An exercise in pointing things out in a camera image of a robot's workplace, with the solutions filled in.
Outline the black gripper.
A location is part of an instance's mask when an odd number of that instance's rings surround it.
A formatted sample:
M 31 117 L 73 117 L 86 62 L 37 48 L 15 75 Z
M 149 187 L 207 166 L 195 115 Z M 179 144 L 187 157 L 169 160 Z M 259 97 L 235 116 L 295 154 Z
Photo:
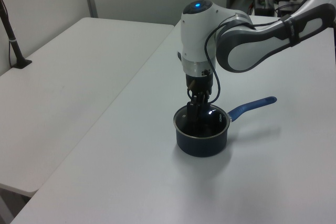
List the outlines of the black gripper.
M 199 106 L 201 109 L 209 107 L 208 100 L 212 94 L 213 74 L 202 77 L 186 75 L 186 86 L 187 89 L 193 93 L 190 101 L 187 103 L 187 117 L 189 121 L 196 122 L 198 119 Z

